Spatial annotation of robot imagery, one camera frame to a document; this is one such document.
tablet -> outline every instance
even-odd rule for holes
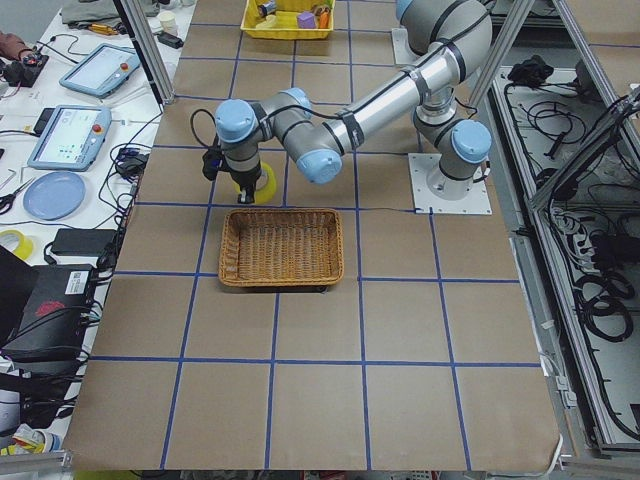
[[[107,107],[59,105],[27,165],[41,170],[84,171],[96,159],[110,125]]]
[[[104,98],[117,90],[140,66],[132,48],[103,43],[60,79],[60,85]]]

blue joint cap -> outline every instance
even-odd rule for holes
[[[340,173],[342,159],[333,150],[320,148],[302,155],[296,165],[311,183],[323,184],[330,182]]]
[[[407,11],[409,5],[413,3],[413,0],[396,0],[396,18],[398,21],[402,20],[404,12]]]
[[[281,90],[280,92],[286,93],[290,97],[293,97],[293,99],[304,108],[311,109],[311,102],[309,101],[307,94],[304,93],[304,91],[301,88],[293,87],[293,88],[288,88],[286,90]],[[304,116],[307,118],[311,118],[311,113],[304,112]]]
[[[225,100],[217,108],[215,118],[218,136],[226,143],[241,142],[258,123],[253,108],[244,100]]]
[[[465,162],[480,163],[487,158],[491,149],[491,133],[480,122],[462,120],[453,127],[451,144]]]

purple block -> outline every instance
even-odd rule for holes
[[[316,28],[316,17],[311,12],[298,15],[298,28]]]

yellow bin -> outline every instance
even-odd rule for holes
[[[333,6],[334,0],[276,0],[278,9],[276,15],[276,27],[269,29],[256,28],[256,25],[264,19],[258,13],[258,5],[267,0],[247,0],[244,9],[244,17],[240,29],[247,32],[253,38],[269,38],[276,40],[314,40],[327,38],[333,31]],[[329,4],[329,25],[327,28],[298,28],[298,14],[310,11],[314,5]]]

blue plate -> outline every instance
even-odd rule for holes
[[[84,199],[84,181],[77,173],[48,173],[29,185],[24,193],[24,209],[42,220],[69,215]]]

